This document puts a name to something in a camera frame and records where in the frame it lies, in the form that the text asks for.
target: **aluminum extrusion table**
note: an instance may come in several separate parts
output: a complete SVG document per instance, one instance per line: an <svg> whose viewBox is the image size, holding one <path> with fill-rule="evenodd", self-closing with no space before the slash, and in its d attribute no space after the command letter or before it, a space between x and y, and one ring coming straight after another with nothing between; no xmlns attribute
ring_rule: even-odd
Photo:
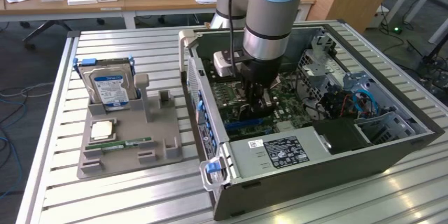
<svg viewBox="0 0 448 224"><path fill-rule="evenodd" d="M349 26L328 23L446 130L446 107ZM178 78L177 33L190 28L86 31L66 39L17 223L214 223ZM136 72L149 75L149 94L169 89L176 97L185 160L78 180L88 93L70 62L74 56L129 54ZM348 55L340 52L337 57L350 71L360 70ZM448 133L384 173L220 223L438 223L448 220L446 188Z"/></svg>

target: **gray floor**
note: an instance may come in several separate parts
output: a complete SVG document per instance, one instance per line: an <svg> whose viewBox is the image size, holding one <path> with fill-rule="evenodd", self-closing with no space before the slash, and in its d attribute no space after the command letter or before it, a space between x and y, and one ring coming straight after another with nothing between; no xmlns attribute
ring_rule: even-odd
<svg viewBox="0 0 448 224"><path fill-rule="evenodd" d="M385 7L390 8L396 0L385 0ZM401 14L406 11L413 0L408 0L401 8ZM410 40L418 47L429 50L433 45L425 41L429 39L432 33L437 30L448 17L448 10L428 2L424 9L418 13L412 25L413 31L404 29L400 37L404 40ZM209 15L200 16L201 21L209 20ZM396 16L390 22L390 26L398 25L401 22L401 15ZM94 19L72 20L66 22L74 30L101 30L101 29L124 29L124 21L120 18L106 18L105 25L98 26ZM32 28L36 28L41 22L30 22ZM185 16L168 16L166 24L164 26L186 25ZM150 19L141 19L138 28L160 26L157 17ZM10 23L5 31L0 33L0 89L10 87L28 87L41 82L50 82L56 76L58 66L60 54L62 52L65 43L65 31L61 27L52 27L34 40L37 50L29 52L22 48L21 39L30 30L22 29L18 23ZM366 30L364 36L368 40L382 50L398 43L398 40L385 36L376 29ZM442 48L442 55L446 56L448 45ZM418 55L414 52L406 51L406 45L396 47L388 51L388 55L401 65L414 67L418 62ZM48 91L48 88L38 89L38 92ZM9 99L9 101L21 101L22 97ZM24 118L9 128L5 129L10 140L13 141L20 161L22 165L24 177L16 191L24 190L26 176L30 169L32 159L34 155L34 148L40 135L40 128L44 122L46 104L49 97L29 98L26 101L26 114ZM0 103L0 118L9 114L16 105ZM0 152L0 162L5 158L5 151ZM9 160L5 167L0 170L0 191L5 191L14 183L17 178L17 166L13 159ZM9 195L0 199L0 223L13 223L20 207L21 194Z"/></svg>

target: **hard drive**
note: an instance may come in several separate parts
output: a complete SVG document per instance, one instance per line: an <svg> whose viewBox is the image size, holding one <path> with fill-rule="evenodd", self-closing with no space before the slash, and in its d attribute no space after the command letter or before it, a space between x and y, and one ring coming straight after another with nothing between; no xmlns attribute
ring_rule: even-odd
<svg viewBox="0 0 448 224"><path fill-rule="evenodd" d="M93 104L104 104L106 111L129 108L129 100L138 97L133 85L133 59L84 59L74 58L73 67L85 84Z"/></svg>

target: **robotic arm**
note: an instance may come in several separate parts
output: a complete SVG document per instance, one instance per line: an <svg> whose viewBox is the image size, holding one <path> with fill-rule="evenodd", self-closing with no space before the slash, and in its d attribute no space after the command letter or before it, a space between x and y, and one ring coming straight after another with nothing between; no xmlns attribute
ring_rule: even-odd
<svg viewBox="0 0 448 224"><path fill-rule="evenodd" d="M300 0L233 0L232 17L228 1L217 0L212 28L226 28L230 22L242 27L245 18L242 50L234 52L233 64L249 104L244 118L256 118L274 109L260 100L278 74ZM221 77L236 69L228 50L214 53L214 67Z"/></svg>

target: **power supply label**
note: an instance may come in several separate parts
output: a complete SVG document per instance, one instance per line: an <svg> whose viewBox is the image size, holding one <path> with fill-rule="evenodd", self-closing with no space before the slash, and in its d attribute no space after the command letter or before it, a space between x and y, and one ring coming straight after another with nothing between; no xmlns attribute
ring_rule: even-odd
<svg viewBox="0 0 448 224"><path fill-rule="evenodd" d="M122 83L122 76L102 76L94 78L94 85L102 104L108 107L122 106L129 102L126 89L121 87Z"/></svg>
<svg viewBox="0 0 448 224"><path fill-rule="evenodd" d="M264 142L264 148L274 168L309 161L306 153L294 136Z"/></svg>

